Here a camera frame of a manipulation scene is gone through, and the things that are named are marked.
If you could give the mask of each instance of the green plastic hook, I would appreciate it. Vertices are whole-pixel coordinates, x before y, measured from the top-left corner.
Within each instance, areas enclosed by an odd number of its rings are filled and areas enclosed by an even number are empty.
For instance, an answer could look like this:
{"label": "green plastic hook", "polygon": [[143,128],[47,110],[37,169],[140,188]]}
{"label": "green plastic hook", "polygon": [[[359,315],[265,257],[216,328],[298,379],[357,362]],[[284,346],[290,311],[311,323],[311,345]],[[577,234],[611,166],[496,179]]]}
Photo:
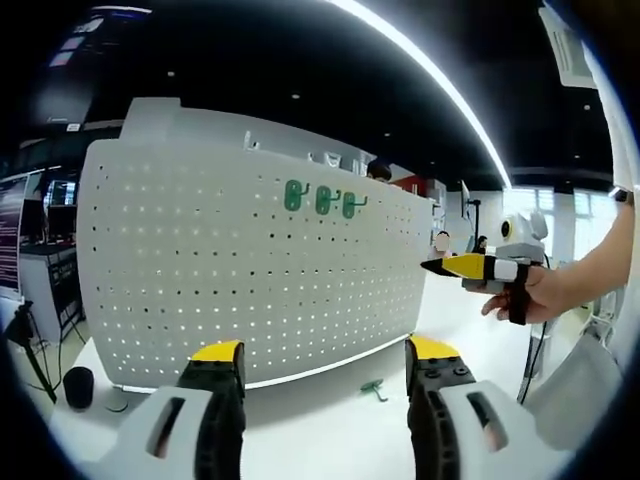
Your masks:
{"label": "green plastic hook", "polygon": [[302,189],[302,183],[298,180],[289,180],[284,187],[284,208],[290,212],[297,212],[302,207],[302,197],[309,193],[311,185]]}
{"label": "green plastic hook", "polygon": [[356,207],[364,207],[369,203],[369,197],[364,197],[362,202],[356,202],[356,194],[346,192],[344,194],[344,203],[342,204],[342,215],[346,219],[351,219],[356,214]]}
{"label": "green plastic hook", "polygon": [[342,192],[336,190],[336,196],[331,196],[331,189],[325,185],[320,185],[316,190],[316,213],[318,215],[327,215],[331,211],[331,202],[340,200]]}
{"label": "green plastic hook", "polygon": [[381,402],[386,402],[389,399],[383,398],[382,395],[380,395],[380,391],[379,391],[380,385],[382,385],[383,381],[384,380],[382,379],[378,379],[378,380],[374,380],[373,382],[367,382],[360,387],[360,391],[363,393],[375,392],[376,396],[378,397],[378,400],[380,400]]}

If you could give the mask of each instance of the person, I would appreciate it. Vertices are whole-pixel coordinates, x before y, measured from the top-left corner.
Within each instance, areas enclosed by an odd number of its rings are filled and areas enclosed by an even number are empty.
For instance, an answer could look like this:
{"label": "person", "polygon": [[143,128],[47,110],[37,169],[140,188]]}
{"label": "person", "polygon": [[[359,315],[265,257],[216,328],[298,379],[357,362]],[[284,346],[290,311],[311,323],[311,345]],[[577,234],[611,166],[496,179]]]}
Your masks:
{"label": "person", "polygon": [[451,250],[449,250],[449,242],[451,237],[449,232],[446,230],[440,230],[438,235],[436,235],[436,240],[434,242],[433,248],[431,249],[431,254],[429,255],[429,260],[434,260],[436,258],[449,258],[453,256]]}
{"label": "person", "polygon": [[478,237],[478,241],[476,242],[476,246],[473,247],[472,253],[481,253],[482,255],[487,253],[487,237],[484,235],[480,235]]}
{"label": "person", "polygon": [[[525,284],[531,295],[527,323],[542,323],[572,308],[592,301],[627,283],[633,248],[633,197],[623,204],[604,240],[582,260],[565,268],[532,267]],[[482,308],[482,314],[497,311],[507,320],[508,296],[496,295]]]}
{"label": "person", "polygon": [[391,181],[391,167],[383,160],[372,160],[367,165],[367,178],[372,178],[382,183],[389,183]]}

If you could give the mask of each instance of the ceiling light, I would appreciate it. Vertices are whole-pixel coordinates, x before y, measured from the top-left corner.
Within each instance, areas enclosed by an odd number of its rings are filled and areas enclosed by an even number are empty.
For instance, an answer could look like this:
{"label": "ceiling light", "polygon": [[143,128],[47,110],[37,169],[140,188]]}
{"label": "ceiling light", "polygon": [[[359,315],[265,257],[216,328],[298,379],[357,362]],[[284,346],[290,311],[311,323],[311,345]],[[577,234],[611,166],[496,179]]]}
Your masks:
{"label": "ceiling light", "polygon": [[453,86],[451,81],[447,78],[442,70],[438,68],[438,66],[431,61],[429,57],[427,57],[422,50],[420,50],[415,43],[413,43],[409,38],[407,38],[404,34],[400,33],[393,25],[391,25],[386,20],[382,19],[367,7],[359,4],[355,0],[326,0],[329,3],[334,4],[335,6],[343,9],[346,12],[358,17],[360,20],[368,24],[369,26],[375,28],[382,35],[387,37],[393,43],[395,43],[398,47],[400,47],[407,55],[413,58],[418,65],[420,65],[431,77],[440,85],[449,98],[455,103],[456,107],[462,112],[465,116],[471,127],[475,130],[476,134],[480,138],[480,141],[484,144],[487,149],[487,153],[493,160],[500,176],[502,177],[502,181],[506,188],[512,188],[511,179],[509,175],[507,175],[507,171],[504,168],[504,164],[498,155],[498,151],[494,147],[489,135],[485,131],[484,127],[480,123],[478,117],[476,117],[473,110],[469,104],[462,97],[460,92]]}

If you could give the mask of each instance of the monitor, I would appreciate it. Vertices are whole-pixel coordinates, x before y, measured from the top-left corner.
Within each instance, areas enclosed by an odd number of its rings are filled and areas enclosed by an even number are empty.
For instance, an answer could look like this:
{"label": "monitor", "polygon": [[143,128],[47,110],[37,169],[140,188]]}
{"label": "monitor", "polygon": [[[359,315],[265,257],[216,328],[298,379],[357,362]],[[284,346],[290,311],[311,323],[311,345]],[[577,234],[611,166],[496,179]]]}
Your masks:
{"label": "monitor", "polygon": [[20,236],[29,237],[29,243],[44,240],[44,207],[42,200],[25,200],[20,219]]}
{"label": "monitor", "polygon": [[460,193],[462,194],[462,198],[460,200],[462,218],[468,218],[469,201],[471,199],[471,194],[469,193],[469,189],[467,188],[467,184],[464,183],[464,180],[460,180],[460,187]]}
{"label": "monitor", "polygon": [[67,239],[76,233],[76,205],[51,205],[47,211],[49,239]]}

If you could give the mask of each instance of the black stand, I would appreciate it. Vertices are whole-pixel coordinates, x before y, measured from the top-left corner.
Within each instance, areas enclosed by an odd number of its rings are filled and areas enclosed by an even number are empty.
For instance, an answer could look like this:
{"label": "black stand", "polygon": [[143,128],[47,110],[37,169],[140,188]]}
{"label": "black stand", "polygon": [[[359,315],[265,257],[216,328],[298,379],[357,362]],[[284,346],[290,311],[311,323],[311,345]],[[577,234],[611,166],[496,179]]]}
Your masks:
{"label": "black stand", "polygon": [[47,393],[51,401],[53,403],[56,403],[58,398],[53,391],[53,387],[47,380],[47,377],[45,377],[44,372],[40,367],[40,363],[38,363],[38,359],[36,358],[36,354],[33,351],[33,348],[31,348],[30,340],[33,337],[33,332],[31,331],[31,327],[29,325],[29,309],[31,308],[31,305],[33,305],[32,302],[25,302],[24,305],[20,305],[18,307],[13,320],[5,331],[5,336],[12,342],[17,343],[25,349],[27,358],[29,359],[29,363],[31,364],[33,371],[36,372],[36,376],[38,377],[42,388]]}
{"label": "black stand", "polygon": [[480,205],[482,202],[480,202],[480,200],[467,200],[467,204],[468,205],[473,205],[474,207],[476,207],[476,225],[474,228],[474,238],[473,238],[473,244],[478,245],[478,231],[480,228]]}

